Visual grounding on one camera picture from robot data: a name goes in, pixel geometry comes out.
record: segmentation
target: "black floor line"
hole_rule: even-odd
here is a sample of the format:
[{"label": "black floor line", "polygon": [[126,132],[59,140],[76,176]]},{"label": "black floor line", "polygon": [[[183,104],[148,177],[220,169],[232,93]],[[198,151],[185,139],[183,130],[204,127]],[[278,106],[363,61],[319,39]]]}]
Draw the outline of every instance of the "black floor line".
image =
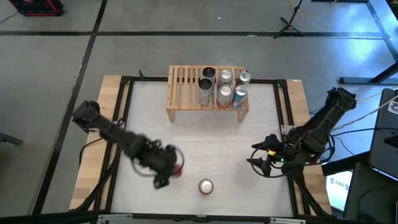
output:
[{"label": "black floor line", "polygon": [[390,51],[390,53],[391,53],[392,57],[394,58],[394,60],[395,60],[396,62],[398,62],[398,53],[397,53],[397,51],[395,50],[395,48],[394,48],[392,42],[390,41],[390,37],[389,37],[389,35],[386,33],[386,30],[384,29],[384,27],[383,27],[383,25],[382,25],[382,23],[381,23],[381,21],[380,21],[379,16],[377,15],[376,11],[374,10],[372,3],[371,3],[370,1],[368,1],[368,2],[366,3],[366,5],[368,6],[369,12],[371,13],[371,15],[372,15],[372,17],[373,17],[374,22],[375,22],[376,25],[377,25],[377,28],[379,29],[380,32],[382,32],[382,33],[384,34],[384,35],[383,35],[383,39],[384,39],[384,41],[385,41],[385,43],[386,43],[386,45],[387,45],[388,50]]},{"label": "black floor line", "polygon": [[[148,31],[148,32],[99,32],[99,28],[101,25],[101,21],[103,18],[103,14],[106,9],[108,0],[103,0],[101,3],[101,7],[98,12],[98,16],[94,25],[92,32],[60,32],[60,31],[0,31],[0,36],[2,35],[42,35],[42,36],[90,36],[88,41],[88,45],[83,56],[83,61],[81,63],[81,68],[76,80],[76,83],[73,87],[69,102],[67,104],[67,108],[65,114],[63,116],[60,129],[58,130],[57,137],[53,143],[52,154],[49,160],[49,165],[45,172],[44,179],[42,181],[42,185],[40,186],[39,194],[37,196],[36,203],[33,208],[33,214],[40,214],[42,212],[45,198],[47,197],[47,193],[50,188],[50,184],[52,181],[52,177],[55,172],[55,168],[57,166],[58,159],[60,157],[60,153],[62,150],[63,142],[65,140],[67,130],[70,124],[70,120],[72,117],[72,112],[75,107],[75,103],[80,92],[81,84],[83,83],[83,79],[85,76],[85,72],[87,69],[88,61],[90,59],[93,46],[95,44],[95,39],[97,36],[258,36],[258,37],[272,37],[277,32],[207,32],[207,31]],[[348,37],[350,39],[384,39],[386,42],[391,54],[394,59],[398,59],[398,54],[394,50],[391,41],[388,36],[384,32],[384,29],[381,23],[378,23],[378,17],[376,12],[374,11],[372,5],[367,3],[369,10],[375,22],[380,30],[380,32],[305,32],[304,34],[307,37]],[[296,33],[285,33],[284,36],[297,36]]]}]

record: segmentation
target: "can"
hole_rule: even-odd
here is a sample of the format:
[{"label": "can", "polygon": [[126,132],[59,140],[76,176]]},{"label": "can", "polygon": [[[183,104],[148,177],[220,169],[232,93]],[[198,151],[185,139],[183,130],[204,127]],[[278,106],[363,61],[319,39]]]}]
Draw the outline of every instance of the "can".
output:
[{"label": "can", "polygon": [[235,88],[234,96],[232,98],[232,106],[235,109],[241,109],[244,98],[248,94],[248,89],[244,85],[238,85]]},{"label": "can", "polygon": [[221,109],[225,109],[231,103],[233,96],[232,88],[229,85],[223,85],[217,91],[217,106]]},{"label": "can", "polygon": [[199,191],[202,194],[210,194],[214,189],[214,185],[211,180],[203,179],[199,182]]},{"label": "can", "polygon": [[245,72],[242,72],[240,75],[239,75],[239,78],[238,78],[238,81],[236,82],[236,85],[238,86],[238,85],[244,85],[244,86],[248,86],[248,84],[249,84],[249,82],[250,82],[250,79],[251,79],[251,75],[250,75],[250,73],[249,72],[247,72],[247,71],[245,71]]},{"label": "can", "polygon": [[232,84],[232,72],[229,69],[224,69],[221,71],[220,75],[218,75],[218,80],[217,80],[217,89],[221,88],[223,85],[229,85],[231,86]]},{"label": "can", "polygon": [[208,79],[201,79],[199,81],[199,104],[200,106],[208,106],[211,98],[211,81]]},{"label": "can", "polygon": [[216,82],[216,70],[211,67],[206,67],[202,71],[203,78],[206,78],[211,81],[211,93],[214,93],[214,86]]}]

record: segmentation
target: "white table surface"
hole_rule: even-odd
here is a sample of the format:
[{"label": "white table surface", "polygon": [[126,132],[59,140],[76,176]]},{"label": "white table surface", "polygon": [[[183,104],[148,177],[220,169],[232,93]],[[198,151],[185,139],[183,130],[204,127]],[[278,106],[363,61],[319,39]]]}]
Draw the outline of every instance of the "white table surface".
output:
[{"label": "white table surface", "polygon": [[[236,112],[227,111],[176,111],[171,123],[165,111],[167,83],[134,82],[126,129],[178,146],[185,166],[180,178],[155,190],[153,178],[134,173],[122,153],[111,211],[292,217],[287,179],[263,178],[246,162],[252,144],[272,133],[280,137],[273,86],[250,84],[248,93],[250,110],[241,124]],[[266,158],[266,152],[257,155]],[[214,183],[209,195],[198,190],[205,178]]]}]

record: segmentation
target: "can on table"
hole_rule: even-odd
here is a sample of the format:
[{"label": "can on table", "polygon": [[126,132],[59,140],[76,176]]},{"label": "can on table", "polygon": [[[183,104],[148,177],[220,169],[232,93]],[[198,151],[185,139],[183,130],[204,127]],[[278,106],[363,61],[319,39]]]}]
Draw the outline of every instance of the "can on table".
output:
[{"label": "can on table", "polygon": [[199,104],[200,106],[208,106],[211,99],[211,81],[208,79],[201,79],[199,81]]},{"label": "can on table", "polygon": [[203,179],[199,182],[199,191],[202,194],[210,194],[214,189],[214,185],[211,180]]},{"label": "can on table", "polygon": [[242,72],[242,73],[239,75],[239,78],[238,78],[238,81],[236,82],[236,85],[237,85],[237,86],[238,86],[238,85],[248,86],[248,84],[249,84],[249,82],[250,82],[250,79],[251,79],[251,75],[250,75],[249,72],[247,72],[247,71]]},{"label": "can on table", "polygon": [[235,109],[241,109],[244,98],[248,94],[248,89],[244,85],[238,85],[235,88],[234,96],[232,98],[232,106]]},{"label": "can on table", "polygon": [[216,82],[216,70],[211,67],[206,67],[202,71],[203,78],[206,78],[211,81],[211,92],[214,93],[214,86]]},{"label": "can on table", "polygon": [[233,91],[231,86],[222,85],[217,91],[217,106],[221,109],[225,109],[231,103]]},{"label": "can on table", "polygon": [[231,86],[232,79],[233,79],[233,75],[232,75],[231,70],[229,70],[229,69],[222,70],[221,73],[218,75],[217,89],[221,88],[222,85]]}]

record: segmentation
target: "can lid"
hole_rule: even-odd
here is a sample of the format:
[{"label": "can lid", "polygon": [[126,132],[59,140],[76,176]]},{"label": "can lid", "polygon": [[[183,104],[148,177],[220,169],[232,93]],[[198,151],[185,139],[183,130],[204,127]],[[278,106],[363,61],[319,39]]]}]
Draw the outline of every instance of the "can lid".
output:
[{"label": "can lid", "polygon": [[246,86],[244,86],[244,85],[238,85],[238,86],[235,88],[235,92],[236,92],[236,94],[238,94],[239,96],[244,96],[244,95],[246,95],[246,93],[248,92],[248,89],[246,89]]},{"label": "can lid", "polygon": [[216,74],[216,70],[214,70],[214,68],[211,67],[206,67],[205,69],[203,69],[202,74],[206,78],[211,78]]},{"label": "can lid", "polygon": [[203,179],[199,183],[199,190],[203,194],[210,194],[213,191],[213,183],[209,179]]},{"label": "can lid", "polygon": [[224,69],[221,71],[221,77],[228,79],[232,77],[232,72],[229,69]]},{"label": "can lid", "polygon": [[199,88],[201,88],[202,90],[208,90],[211,88],[211,81],[205,78],[202,78],[199,81]]},{"label": "can lid", "polygon": [[249,72],[242,72],[239,78],[244,82],[248,82],[250,81],[251,75]]},{"label": "can lid", "polygon": [[229,85],[222,85],[220,92],[224,96],[229,96],[232,93],[232,88]]}]

